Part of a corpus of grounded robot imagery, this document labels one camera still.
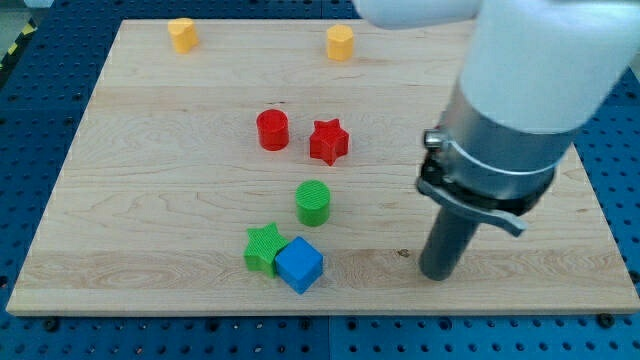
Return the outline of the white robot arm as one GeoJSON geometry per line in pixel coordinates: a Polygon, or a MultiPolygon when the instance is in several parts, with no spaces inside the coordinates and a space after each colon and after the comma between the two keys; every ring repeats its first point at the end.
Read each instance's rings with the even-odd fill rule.
{"type": "Polygon", "coordinates": [[[420,193],[440,211],[420,257],[448,278],[477,227],[519,235],[579,128],[639,48],[635,1],[369,1],[358,15],[401,30],[474,20],[438,125],[424,133],[420,193]]]}

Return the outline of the silver flange with clamp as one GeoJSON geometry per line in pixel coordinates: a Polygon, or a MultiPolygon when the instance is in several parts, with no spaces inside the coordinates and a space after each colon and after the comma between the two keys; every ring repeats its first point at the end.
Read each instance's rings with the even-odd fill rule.
{"type": "Polygon", "coordinates": [[[519,236],[520,216],[546,192],[576,129],[543,132],[498,123],[456,84],[438,125],[427,129],[418,191],[442,209],[519,236]]]}

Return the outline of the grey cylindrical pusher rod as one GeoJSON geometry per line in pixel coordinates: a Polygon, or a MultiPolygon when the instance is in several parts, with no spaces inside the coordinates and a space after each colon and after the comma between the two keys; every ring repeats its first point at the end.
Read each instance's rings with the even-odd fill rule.
{"type": "Polygon", "coordinates": [[[442,207],[419,258],[421,272],[431,280],[450,277],[479,223],[442,207]]]}

